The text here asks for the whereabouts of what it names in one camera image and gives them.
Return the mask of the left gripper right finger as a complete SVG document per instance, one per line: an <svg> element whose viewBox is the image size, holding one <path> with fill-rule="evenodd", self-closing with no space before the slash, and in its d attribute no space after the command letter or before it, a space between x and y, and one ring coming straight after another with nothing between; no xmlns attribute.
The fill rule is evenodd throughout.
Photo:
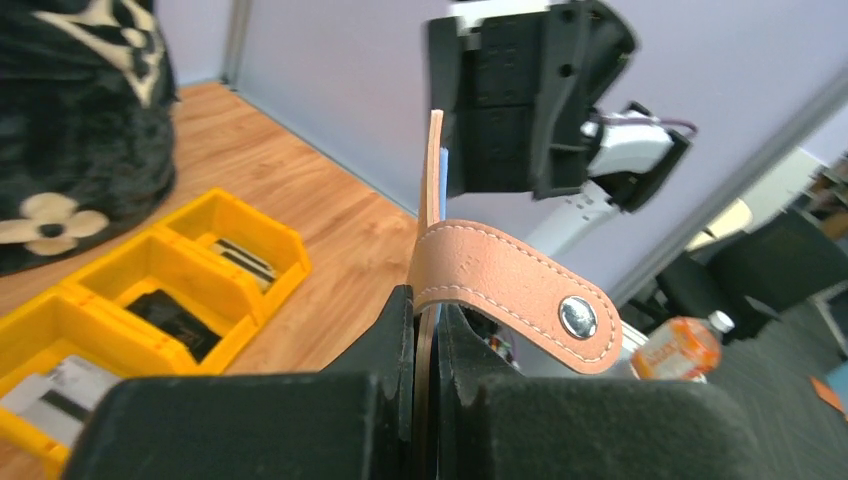
<svg viewBox="0 0 848 480"><path fill-rule="evenodd" d="M526 377L446 306L443 479L770 479L741 407L710 384Z"/></svg>

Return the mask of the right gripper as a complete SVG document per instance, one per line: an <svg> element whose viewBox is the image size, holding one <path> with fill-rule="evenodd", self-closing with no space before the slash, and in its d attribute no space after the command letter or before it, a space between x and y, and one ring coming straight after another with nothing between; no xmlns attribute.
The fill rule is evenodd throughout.
<svg viewBox="0 0 848 480"><path fill-rule="evenodd" d="M430 105L444 114L447 194L571 195L599 144L583 134L637 39L600 1L427 24Z"/></svg>

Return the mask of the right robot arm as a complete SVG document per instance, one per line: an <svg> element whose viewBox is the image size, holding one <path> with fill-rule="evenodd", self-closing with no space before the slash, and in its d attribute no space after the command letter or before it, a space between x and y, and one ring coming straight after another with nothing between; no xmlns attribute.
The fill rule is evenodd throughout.
<svg viewBox="0 0 848 480"><path fill-rule="evenodd" d="M611 114L598 101L637 49L627 22L601 1L525 12L474 12L457 2L424 27L431 114L421 181L422 225L466 193L562 198L546 254L620 214L640 210L690 148L696 127L637 102Z"/></svg>

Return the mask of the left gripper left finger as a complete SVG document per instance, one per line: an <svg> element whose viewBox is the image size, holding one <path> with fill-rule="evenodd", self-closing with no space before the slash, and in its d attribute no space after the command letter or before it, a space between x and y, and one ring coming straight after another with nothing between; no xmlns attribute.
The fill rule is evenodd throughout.
<svg viewBox="0 0 848 480"><path fill-rule="evenodd" d="M407 479L411 290L309 373L161 376L113 387L86 421L66 479Z"/></svg>

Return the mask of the pink leather card holder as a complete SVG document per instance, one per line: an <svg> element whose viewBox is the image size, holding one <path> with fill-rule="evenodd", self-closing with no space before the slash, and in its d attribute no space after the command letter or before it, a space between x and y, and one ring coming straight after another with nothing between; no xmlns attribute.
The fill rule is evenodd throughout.
<svg viewBox="0 0 848 480"><path fill-rule="evenodd" d="M412 458L418 479L431 471L429 449L436 438L429 416L440 305L476 310L581 374L608 370L623 342L616 308L591 282L494 227L443 219L443 117L438 109L430 113L418 236L408 274L413 312L419 318L412 404Z"/></svg>

